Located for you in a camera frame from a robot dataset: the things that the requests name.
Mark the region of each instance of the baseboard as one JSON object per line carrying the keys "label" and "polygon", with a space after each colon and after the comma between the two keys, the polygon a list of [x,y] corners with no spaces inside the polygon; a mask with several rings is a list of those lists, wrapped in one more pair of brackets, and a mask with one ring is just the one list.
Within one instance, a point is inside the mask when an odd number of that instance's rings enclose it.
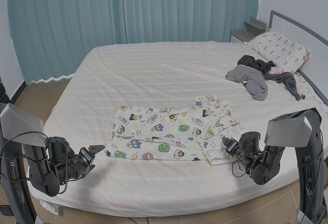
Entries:
{"label": "baseboard", "polygon": [[17,89],[17,91],[15,92],[15,94],[11,98],[11,102],[13,104],[16,102],[16,100],[18,99],[18,97],[20,96],[20,94],[22,94],[22,91],[25,88],[26,88],[26,83],[25,83],[25,81],[23,81],[23,83],[20,85],[20,87]]}

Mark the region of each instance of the teal curtain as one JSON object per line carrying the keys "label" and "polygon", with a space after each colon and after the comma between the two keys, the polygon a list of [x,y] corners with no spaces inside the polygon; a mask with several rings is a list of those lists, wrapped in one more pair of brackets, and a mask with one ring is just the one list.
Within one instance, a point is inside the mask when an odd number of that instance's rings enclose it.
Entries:
{"label": "teal curtain", "polygon": [[227,42],[258,0],[8,0],[10,33],[27,83],[69,75],[96,46]]}

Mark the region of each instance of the mattress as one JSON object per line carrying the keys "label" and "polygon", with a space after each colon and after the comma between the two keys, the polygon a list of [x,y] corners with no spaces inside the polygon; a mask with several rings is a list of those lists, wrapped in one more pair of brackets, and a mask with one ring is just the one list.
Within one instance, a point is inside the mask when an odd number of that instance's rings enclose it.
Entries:
{"label": "mattress", "polygon": [[[316,107],[322,132],[328,117],[305,84],[306,99],[297,102],[274,81],[268,97],[254,100],[240,83],[225,79],[244,55],[263,59],[243,43],[158,42],[94,48],[85,57],[45,124],[48,136],[62,136],[75,152],[106,144],[120,105],[189,107],[198,95],[226,99],[246,130],[261,133],[268,120]],[[324,136],[324,154],[328,152]],[[116,216],[170,216],[199,213],[238,204],[279,189],[298,179],[295,150],[286,148],[279,175],[256,185],[247,175],[235,178],[231,164],[208,161],[130,160],[97,154],[88,176],[70,182],[67,191],[48,197],[29,185],[31,194],[47,202]]]}

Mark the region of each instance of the pillowcase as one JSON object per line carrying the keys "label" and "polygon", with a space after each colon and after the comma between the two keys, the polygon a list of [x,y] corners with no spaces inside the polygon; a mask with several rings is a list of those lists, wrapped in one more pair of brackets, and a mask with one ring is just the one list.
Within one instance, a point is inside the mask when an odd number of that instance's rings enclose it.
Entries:
{"label": "pillowcase", "polygon": [[292,74],[310,58],[305,46],[273,30],[258,35],[247,44],[267,61]]}

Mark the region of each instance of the dark gray garment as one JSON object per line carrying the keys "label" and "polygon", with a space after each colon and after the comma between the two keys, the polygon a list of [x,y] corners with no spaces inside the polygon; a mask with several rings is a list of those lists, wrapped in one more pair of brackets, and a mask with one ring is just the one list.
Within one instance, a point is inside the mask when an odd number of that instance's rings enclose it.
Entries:
{"label": "dark gray garment", "polygon": [[284,83],[285,88],[296,98],[297,101],[301,99],[300,95],[297,93],[296,81],[292,73],[290,72],[284,72],[282,74],[265,73],[263,74],[263,77],[265,80],[273,80],[276,81],[277,83]]}
{"label": "dark gray garment", "polygon": [[253,99],[263,101],[268,95],[268,85],[262,73],[252,67],[238,65],[233,70],[228,71],[226,79],[234,82],[245,82],[248,93]]}

